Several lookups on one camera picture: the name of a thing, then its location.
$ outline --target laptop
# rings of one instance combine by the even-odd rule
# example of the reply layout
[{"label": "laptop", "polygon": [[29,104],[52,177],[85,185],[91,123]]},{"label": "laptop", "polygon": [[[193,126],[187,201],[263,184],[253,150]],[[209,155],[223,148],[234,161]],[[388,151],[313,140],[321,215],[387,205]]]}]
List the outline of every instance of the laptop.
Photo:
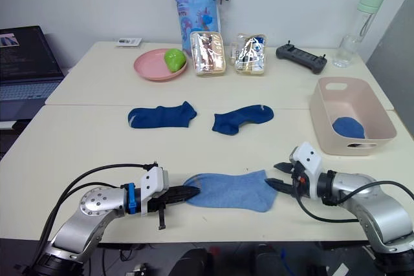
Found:
[{"label": "laptop", "polygon": [[39,26],[0,30],[0,121],[32,119],[63,78]]}]

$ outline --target pink plate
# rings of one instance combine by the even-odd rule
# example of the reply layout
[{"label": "pink plate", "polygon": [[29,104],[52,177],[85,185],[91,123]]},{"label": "pink plate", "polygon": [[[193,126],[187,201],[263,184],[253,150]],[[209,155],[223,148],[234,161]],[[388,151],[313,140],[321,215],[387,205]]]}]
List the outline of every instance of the pink plate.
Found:
[{"label": "pink plate", "polygon": [[134,62],[135,71],[143,78],[153,81],[169,80],[182,74],[186,70],[187,61],[180,70],[169,71],[164,61],[164,54],[168,50],[168,48],[158,48],[142,54]]}]

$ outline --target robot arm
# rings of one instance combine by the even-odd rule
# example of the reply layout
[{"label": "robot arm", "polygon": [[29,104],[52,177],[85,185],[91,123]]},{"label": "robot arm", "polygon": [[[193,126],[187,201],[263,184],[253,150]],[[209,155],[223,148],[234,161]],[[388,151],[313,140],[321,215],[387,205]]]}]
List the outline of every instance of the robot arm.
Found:
[{"label": "robot arm", "polygon": [[75,214],[62,225],[33,268],[25,273],[30,276],[82,275],[83,265],[112,220],[127,213],[146,215],[158,211],[159,229],[164,229],[166,204],[183,202],[199,193],[196,187],[169,187],[168,173],[160,167],[151,168],[140,184],[141,189],[126,184],[121,188],[97,187],[84,194]]},{"label": "robot arm", "polygon": [[374,250],[376,265],[383,272],[405,275],[414,271],[413,223],[400,203],[386,195],[380,186],[363,189],[342,202],[349,193],[375,182],[374,178],[334,171],[324,173],[321,157],[307,142],[293,150],[290,164],[276,164],[275,168],[292,174],[293,185],[267,179],[273,188],[292,196],[297,193],[314,200],[321,198],[328,206],[338,205],[354,214]]}]

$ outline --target sock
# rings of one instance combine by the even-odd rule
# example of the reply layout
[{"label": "sock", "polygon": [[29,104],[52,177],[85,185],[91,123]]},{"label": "sock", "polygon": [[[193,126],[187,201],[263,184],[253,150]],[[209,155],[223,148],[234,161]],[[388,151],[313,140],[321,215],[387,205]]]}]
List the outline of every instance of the sock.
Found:
[{"label": "sock", "polygon": [[128,123],[135,129],[154,129],[156,127],[188,127],[197,113],[184,102],[177,107],[135,108],[128,114]]},{"label": "sock", "polygon": [[264,105],[253,105],[236,111],[214,114],[213,131],[235,135],[239,132],[239,126],[244,122],[265,123],[273,118],[273,110]]},{"label": "sock", "polygon": [[185,186],[198,187],[201,192],[187,200],[199,207],[243,208],[268,211],[277,191],[265,182],[264,170],[239,176],[199,174],[185,181]]},{"label": "sock", "polygon": [[332,127],[339,135],[350,138],[365,138],[364,128],[354,118],[348,116],[337,118]]}]

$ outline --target laptop keyboard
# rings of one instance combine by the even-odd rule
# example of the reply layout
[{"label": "laptop keyboard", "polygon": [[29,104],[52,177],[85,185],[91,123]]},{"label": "laptop keyboard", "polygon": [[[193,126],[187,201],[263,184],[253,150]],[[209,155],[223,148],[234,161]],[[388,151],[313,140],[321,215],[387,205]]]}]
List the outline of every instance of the laptop keyboard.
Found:
[{"label": "laptop keyboard", "polygon": [[48,98],[58,85],[59,82],[2,85],[0,87],[0,100],[38,100],[41,98]]}]

